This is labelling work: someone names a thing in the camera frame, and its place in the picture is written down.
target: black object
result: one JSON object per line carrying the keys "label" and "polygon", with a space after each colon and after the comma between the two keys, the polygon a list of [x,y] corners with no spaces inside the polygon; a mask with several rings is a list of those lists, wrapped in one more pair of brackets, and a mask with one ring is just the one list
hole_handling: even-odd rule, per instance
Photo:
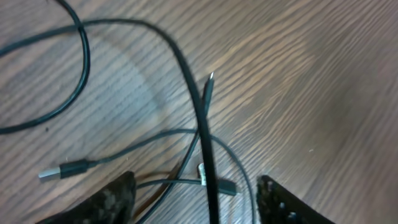
{"label": "black object", "polygon": [[64,179],[73,175],[85,173],[90,167],[90,163],[86,159],[68,162],[60,165],[60,178]]}
{"label": "black object", "polygon": [[75,208],[37,224],[127,224],[135,197],[134,173],[127,171]]}
{"label": "black object", "polygon": [[257,181],[257,204],[262,224],[333,224],[267,175]]}

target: wood grain surface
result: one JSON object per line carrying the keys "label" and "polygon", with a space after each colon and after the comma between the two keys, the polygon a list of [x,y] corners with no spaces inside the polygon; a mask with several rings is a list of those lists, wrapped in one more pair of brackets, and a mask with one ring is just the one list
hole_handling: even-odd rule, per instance
{"label": "wood grain surface", "polygon": [[[215,71],[213,134],[254,185],[269,174],[336,223],[398,223],[398,1],[69,0],[81,19],[144,18],[187,56],[198,86]],[[0,1],[0,46],[71,24],[46,0]],[[140,27],[87,29],[91,76],[66,112],[0,136],[0,223],[34,223],[84,200],[125,170],[168,172],[189,135],[157,141],[84,175],[37,174],[99,159],[165,128],[195,127],[187,88],[165,43]],[[0,59],[0,126],[56,107],[80,77],[77,34]],[[215,146],[217,171],[243,188],[220,196],[222,223],[249,223],[243,177]],[[196,149],[184,177],[195,178]],[[157,187],[139,190],[137,205]],[[206,191],[179,185],[148,223],[207,223]]]}

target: cable plug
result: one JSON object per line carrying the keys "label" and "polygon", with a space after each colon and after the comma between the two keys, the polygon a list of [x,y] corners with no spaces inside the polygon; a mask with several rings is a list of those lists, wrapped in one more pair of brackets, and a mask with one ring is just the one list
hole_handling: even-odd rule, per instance
{"label": "cable plug", "polygon": [[[205,165],[203,163],[198,166],[198,175],[201,185],[206,186]],[[229,196],[236,196],[240,193],[240,189],[232,180],[218,179],[218,192]]]}
{"label": "cable plug", "polygon": [[89,168],[94,167],[95,163],[86,159],[67,162],[58,167],[44,170],[39,173],[40,181],[48,181],[53,179],[64,179],[74,175],[83,174]]}

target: black cable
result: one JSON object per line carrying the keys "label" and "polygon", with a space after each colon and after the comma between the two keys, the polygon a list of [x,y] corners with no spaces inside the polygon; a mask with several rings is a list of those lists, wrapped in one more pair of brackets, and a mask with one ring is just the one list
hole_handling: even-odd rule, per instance
{"label": "black cable", "polygon": [[[193,184],[201,185],[201,180],[188,180],[188,179],[159,179],[141,183],[137,185],[137,189],[156,185],[156,184]],[[218,191],[220,194],[229,196],[236,196],[239,193],[239,187],[232,180],[219,179]]]}
{"label": "black cable", "polygon": [[152,180],[152,181],[148,181],[148,182],[139,184],[139,185],[137,185],[137,189],[149,187],[149,186],[156,185],[156,184],[196,184],[196,185],[201,185],[201,181],[200,180],[188,180],[188,179],[175,179],[175,180],[159,179],[159,180]]}
{"label": "black cable", "polygon": [[[59,0],[59,2],[62,6],[65,7],[65,9],[70,8],[65,3],[65,1]],[[74,16],[76,16],[76,14],[73,11],[70,11],[69,13],[71,15],[73,14]],[[219,223],[220,215],[219,215],[219,208],[218,208],[218,206],[219,206],[218,205],[218,184],[216,181],[216,167],[214,165],[214,160],[213,160],[213,148],[211,146],[210,132],[209,132],[208,123],[206,120],[206,115],[205,115],[204,109],[201,105],[201,99],[199,96],[197,86],[193,79],[192,73],[189,69],[189,66],[188,66],[187,62],[185,61],[185,57],[183,56],[182,52],[178,48],[177,44],[173,41],[173,39],[169,35],[167,35],[164,31],[162,31],[155,25],[152,25],[146,21],[135,20],[135,19],[98,19],[98,20],[92,20],[92,21],[85,21],[85,22],[80,23],[80,25],[66,26],[66,27],[61,27],[58,29],[50,30],[48,32],[44,32],[42,34],[35,35],[33,37],[27,38],[25,40],[15,43],[15,44],[11,44],[11,45],[5,47],[4,49],[0,50],[0,57],[5,55],[8,52],[12,52],[13,50],[16,50],[18,48],[21,48],[21,47],[29,45],[29,44],[33,44],[34,42],[38,42],[40,40],[52,37],[54,35],[58,35],[58,34],[66,33],[66,32],[72,32],[76,29],[79,30],[80,32],[83,32],[84,26],[92,26],[92,25],[96,25],[96,24],[112,24],[112,23],[135,24],[135,25],[145,26],[145,27],[155,31],[157,34],[159,34],[168,43],[169,47],[172,49],[172,51],[175,55],[175,58],[177,59],[177,62],[182,71],[182,74],[185,78],[185,81],[187,83],[188,90],[191,94],[193,107],[195,109],[195,113],[197,116],[198,131],[199,131],[199,135],[200,135],[200,139],[201,139],[203,163],[205,164],[205,175],[206,175],[206,180],[207,180],[206,189],[207,189],[207,197],[208,197],[210,223]],[[20,130],[23,130],[26,128],[30,128],[30,127],[36,126],[40,123],[43,123],[45,121],[48,121],[49,119],[60,114],[68,106],[70,106],[73,103],[73,101],[76,100],[76,98],[81,93],[81,91],[83,91],[85,84],[87,82],[87,79],[88,79],[88,72],[89,72],[89,70],[87,70],[86,78],[81,77],[79,84],[78,84],[76,90],[72,93],[72,95],[64,103],[62,103],[57,109],[53,110],[49,114],[46,114],[38,119],[28,121],[27,123],[22,123],[17,126],[11,126],[8,128],[1,128],[0,134],[9,134],[9,133],[20,131]]]}
{"label": "black cable", "polygon": [[[209,79],[207,79],[207,82],[205,83],[205,87],[203,89],[203,96],[202,96],[202,104],[203,108],[205,110],[206,115],[209,112],[210,108],[210,102],[211,102],[211,95],[213,93],[213,87],[214,87],[214,78],[213,78],[213,73],[210,75]],[[177,175],[175,176],[176,179],[179,179],[185,168],[188,165],[188,161],[192,156],[193,150],[195,149],[196,145],[198,144],[199,141],[199,133],[196,131],[195,135],[193,136],[192,142],[188,147],[187,153],[185,154],[184,158],[182,159],[181,166],[177,170]],[[167,186],[163,194],[154,202],[153,206],[151,206],[150,209],[137,221],[137,224],[143,224],[149,217],[152,215],[157,208],[160,207],[160,205],[163,203],[163,201],[169,196],[171,191],[174,188],[174,184],[170,184]]]}
{"label": "black cable", "polygon": [[[78,96],[80,95],[80,93],[83,91],[84,87],[87,84],[88,75],[90,73],[90,47],[88,44],[86,31],[84,30],[84,27],[81,26],[81,22],[80,22],[78,16],[76,15],[75,11],[69,6],[69,4],[66,3],[64,0],[56,0],[56,1],[72,17],[73,22],[75,23],[75,26],[73,26],[74,27],[73,30],[76,30],[76,27],[78,27],[77,30],[80,34],[81,44],[83,47],[83,70],[81,72],[81,77],[80,77],[79,83],[77,84],[73,93],[56,109],[52,110],[51,112],[49,112],[39,118],[27,121],[25,123],[17,124],[14,126],[9,126],[9,127],[5,127],[5,128],[0,128],[0,134],[11,134],[11,133],[25,130],[27,128],[32,128],[34,126],[42,124],[42,123],[56,117],[56,115],[59,115],[60,113],[64,112],[70,105],[72,105],[72,103],[78,98]],[[16,42],[15,44],[11,44],[11,45],[4,47],[3,49],[0,50],[0,57],[3,57],[6,54],[8,54],[9,52],[12,52],[16,49],[23,47],[23,46],[33,44],[34,42],[48,38],[45,35],[40,35],[40,34],[33,36],[33,37],[35,37],[35,38],[32,38],[32,37],[27,38],[25,40]]]}
{"label": "black cable", "polygon": [[[161,139],[161,138],[164,138],[164,137],[167,137],[167,136],[171,136],[171,135],[174,135],[174,134],[196,134],[196,130],[195,129],[171,129],[171,130],[161,131],[161,132],[159,132],[158,134],[155,134],[152,137],[149,137],[149,138],[147,138],[145,140],[139,141],[139,142],[133,144],[132,146],[129,146],[129,147],[123,149],[122,151],[116,153],[115,155],[112,155],[112,156],[109,156],[109,157],[105,157],[103,159],[100,159],[100,160],[97,160],[97,161],[93,161],[93,162],[96,163],[96,164],[99,164],[99,163],[104,163],[105,161],[109,162],[109,161],[118,159],[118,158],[126,155],[127,153],[138,149],[139,147],[142,147],[142,146],[145,146],[146,144],[151,143],[152,141],[156,141],[158,139]],[[249,179],[248,174],[246,173],[242,163],[239,161],[238,157],[235,155],[235,153],[232,151],[232,149],[230,149],[218,137],[216,137],[216,136],[211,134],[210,138],[211,138],[211,140],[217,142],[217,144],[219,144],[229,154],[229,156],[231,156],[231,158],[234,161],[234,163],[238,166],[239,170],[242,172],[242,175],[244,177],[244,181],[246,182],[246,185],[247,185],[248,190],[249,190],[249,195],[250,195],[252,223],[256,223],[256,204],[255,204],[254,194],[253,194],[253,191],[252,191],[252,188],[251,188],[251,183],[250,183],[250,179]]]}

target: usb connector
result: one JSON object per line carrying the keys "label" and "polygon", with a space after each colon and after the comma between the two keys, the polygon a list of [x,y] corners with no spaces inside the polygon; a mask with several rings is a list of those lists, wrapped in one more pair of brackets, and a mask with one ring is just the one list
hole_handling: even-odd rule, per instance
{"label": "usb connector", "polygon": [[95,163],[86,159],[79,161],[67,162],[59,165],[59,167],[44,170],[39,173],[40,181],[48,181],[53,179],[64,179],[78,174],[85,173],[89,168],[94,167]]}

